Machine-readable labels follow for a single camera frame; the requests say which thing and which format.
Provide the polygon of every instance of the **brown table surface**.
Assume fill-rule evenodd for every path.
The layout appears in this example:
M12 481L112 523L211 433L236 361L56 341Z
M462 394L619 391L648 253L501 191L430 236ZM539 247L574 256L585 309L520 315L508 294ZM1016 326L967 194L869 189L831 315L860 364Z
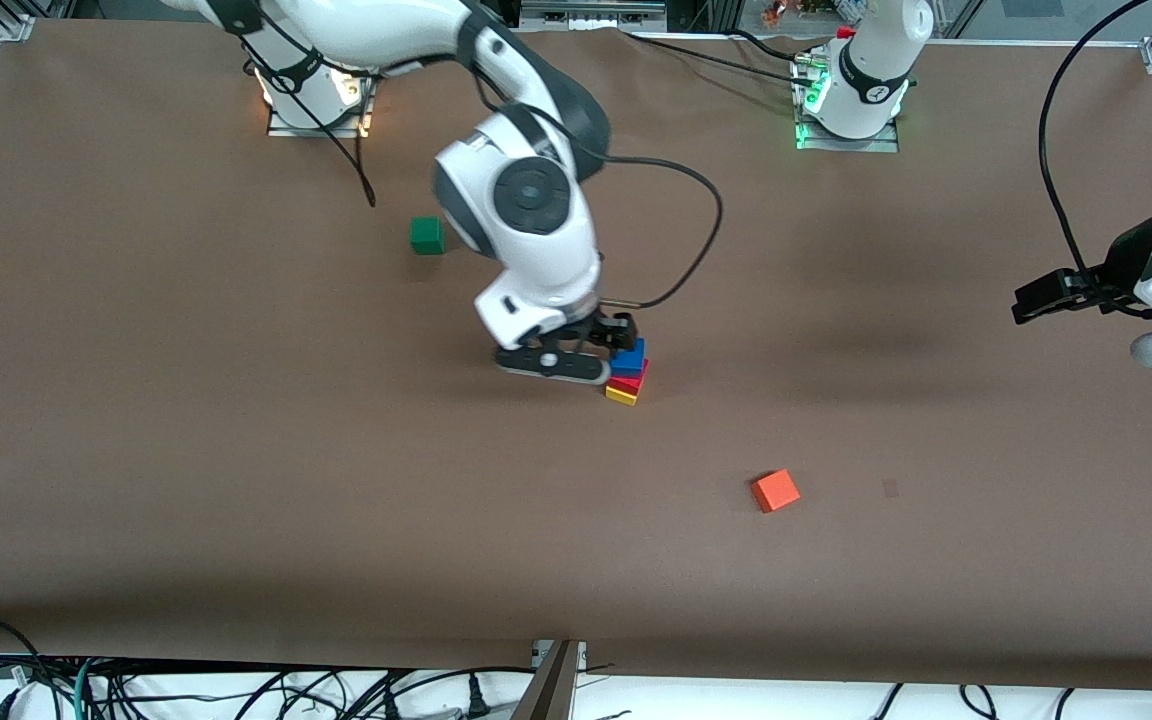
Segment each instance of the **brown table surface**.
M485 118L454 65L381 88L372 210L328 142L264 136L212 26L1 50L0 617L68 655L468 665L570 635L617 673L1152 687L1149 327L1009 314L1069 264L1034 150L1064 50L929 47L900 154L855 156L796 151L775 81L526 41L614 151L727 199L641 313L634 409L494 370L498 266L412 256L435 151ZM1100 258L1152 214L1137 51L1087 51L1051 142ZM585 188L613 296L708 227L667 172ZM761 515L781 467L803 500Z

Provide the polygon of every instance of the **robot cable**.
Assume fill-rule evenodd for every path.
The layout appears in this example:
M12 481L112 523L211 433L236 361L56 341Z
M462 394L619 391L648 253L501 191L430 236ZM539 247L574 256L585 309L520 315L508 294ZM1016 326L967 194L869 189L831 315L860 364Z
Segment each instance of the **robot cable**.
M456 55L427 55L424 58L414 58L411 60L403 60L402 63L389 65L389 67L380 68L380 70L378 71L372 71L367 69L347 68L343 65L333 63L332 60L324 58L324 55L319 53L319 51L314 50L314 47L306 47L305 44L303 44L303 41L296 40L296 38L291 37L291 33L285 31L285 29L282 29L278 23L275 23L274 18L270 17L270 15L263 8L260 8L259 5L257 5L256 10L260 14L262 20L265 20L266 24L270 24L271 28L274 28L274 32L276 32L280 37L282 37L283 40L288 41L288 45L296 47L296 50L300 50L301 53L305 53L306 58L317 56L317 61L319 61L319 65L323 65L323 67L325 68L332 68L333 70L335 70L335 73L343 74L344 76L348 77L380 79L384 77L388 77L387 73L389 73L391 70L406 67L407 65L411 63L432 65L456 59Z
M795 59L794 55L788 54L788 53L781 53L780 50L774 50L774 47L772 47L771 45L765 44L765 41L759 40L758 37L755 37L755 33L746 32L746 31L744 31L744 29L741 29L738 26L737 28L733 28L733 29L728 29L728 31L723 31L723 35L729 35L732 37L744 37L745 40L751 41L751 44L753 44L755 47L758 47L758 50L761 50L763 53L772 55L773 58L775 58L778 60L785 60L787 63L791 63L794 61L794 59Z
M285 81L283 76L280 76L280 74L278 74L278 71L274 68L271 68L270 63L266 63L265 58L262 58L262 54L257 53L255 47L248 45L247 40L242 40L242 38L238 38L238 41L241 41L243 50L247 51L247 54L251 55L252 60L256 60L256 63L260 66L262 71L265 73L265 76L270 78L270 82L274 83L276 90L279 92L282 92L282 94L287 94L288 97L290 97L296 103L298 108L301 108L303 113L305 113L311 120L314 121L314 124L319 127L319 132L323 132L323 135L332 138L332 142L335 143L335 146L338 146L340 154L344 156L344 159L349 161L349 167L353 167L353 169L358 174L358 182L362 183L362 192L367 197L367 205L371 205L372 209L374 209L376 190L372 190L371 181L369 181L367 174L364 172L364 169L362 169L361 136L356 135L355 138L353 138L353 146L355 147L355 152L357 152L357 156L349 154L349 150L346 149L344 143L340 142L340 138L334 135L332 129L326 127L323 123L323 120L320 120L314 113L312 113L312 111L308 108L305 103L303 103L300 99L300 97L296 96L296 92L293 92L291 89L287 86L287 81Z
M492 109L493 113L497 113L500 109L498 108L497 105L494 105L493 101L488 99L486 92L484 92L483 90L484 82L486 83L486 85L492 88L495 94L500 96L500 90L499 88L495 88L492 79L485 78L483 77L483 74L476 71L473 74L473 83L477 86L477 91L479 91L479 100L483 103L484 106L486 106L486 109ZM584 143L581 143L579 138L575 136L575 132L571 132L570 129L567 129L566 126L563 126L561 122L558 122L558 120L553 118L553 115L547 113L547 111L535 108L535 106L531 105L522 105L522 106L524 106L524 108L529 111L529 113L536 115L539 119L545 120L545 122L550 123L550 126L556 128L559 132L562 132L563 136L567 136L567 139L571 142L574 147L577 147L582 152L588 152L590 156L593 156L599 160L604 160L604 162L613 162L621 165L652 165L652 167L675 170L676 173L685 174L685 176L694 179L694 181L704 185L705 190L708 190L710 195L714 197L714 223L712 225L712 227L708 228L708 237L705 238L704 245L700 245L700 251L695 256L695 259L691 260L691 264L687 265L687 270L684 270L684 273L682 273L682 275L679 276L677 281L673 283L672 287L668 288L668 290L660 293L660 295L654 297L653 300L644 300L644 301L604 300L602 304L605 306L624 306L628 310L646 310L649 309L649 306L657 306L662 304L662 302L665 302L666 300L670 300L670 297L673 297L675 293L681 290L682 286L685 286L687 281L691 279L691 274L694 274L696 270L700 267L700 264L705 260L705 256L708 255L708 250L712 249L712 247L714 245L714 240L717 240L718 237L719 229L722 228L723 196L721 192L718 191L717 184L710 182L710 179L703 176L703 174L700 174L699 172L696 172L695 169L691 169L687 167L687 165L683 165L681 162L664 160L660 158L636 158L636 156L605 156L602 152L598 152L596 150L586 147Z
M763 69L759 69L759 68L753 68L753 67L750 67L750 65L734 63L732 60L723 60L721 58L717 58L717 56L713 56L713 55L705 55L704 53L696 53L695 50L687 50L685 47L679 47L677 45L669 45L667 41L653 40L653 38L650 38L650 37L639 37L639 36L632 35L632 33L626 33L626 35L628 37L634 38L637 41L643 41L643 44L646 44L646 45L654 45L657 47L662 47L662 50L675 51L675 53L680 53L682 55L690 55L692 58L698 58L700 60L707 60L710 63L727 65L728 68L736 68L737 70L745 70L745 73L753 73L753 74L756 74L756 76L770 77L770 78L773 78L773 79L782 79L785 82L791 83L791 85L802 85L802 86L810 86L810 85L812 85L812 81L809 81L806 78L796 78L796 77L785 76L785 74L773 73L773 71L770 71L770 70L763 70ZM763 45L763 41L756 41L755 45L758 45L759 50L763 50L764 53L768 53L770 52L770 53L776 54L776 52L774 50L772 50L767 45Z
M1074 240L1074 230L1069 225L1069 215L1064 213L1064 205L1061 204L1060 197L1056 196L1056 187L1055 183L1052 183L1052 173L1047 165L1047 116L1051 114L1052 99L1055 99L1056 97L1056 86L1060 86L1060 81L1064 77L1066 70L1069 70L1070 65L1074 63L1074 59L1079 54L1079 51L1083 50L1083 47L1087 45L1087 43L1091 41L1097 33L1100 33L1102 29L1114 22L1114 20L1123 17L1123 15L1147 2L1149 0L1129 0L1128 3L1120 6L1119 9L1106 15L1101 22L1096 23L1092 29L1089 29L1089 31L1074 44L1069 54L1064 55L1064 60L1062 60L1060 67L1056 68L1055 76L1052 76L1051 85L1047 86L1047 97L1043 100L1043 113L1038 115L1038 170L1043 174L1043 185L1047 188L1048 200L1051 200L1052 209L1056 211L1056 220L1060 220L1060 229L1061 233L1064 234L1064 242L1069 247L1070 256L1074 258L1074 265L1078 268L1078 274L1079 278L1083 279L1083 283L1087 285L1089 290L1093 293L1098 304L1109 306L1112 310L1117 310L1123 314L1131 314L1134 318L1152 319L1152 314L1150 314L1149 311L1137 310L1134 309L1134 306L1121 305L1120 302L1116 302L1108 296L1107 293L1102 290L1100 285L1094 282L1092 273L1087 270L1087 264L1083 260L1083 252L1078 248L1078 241Z

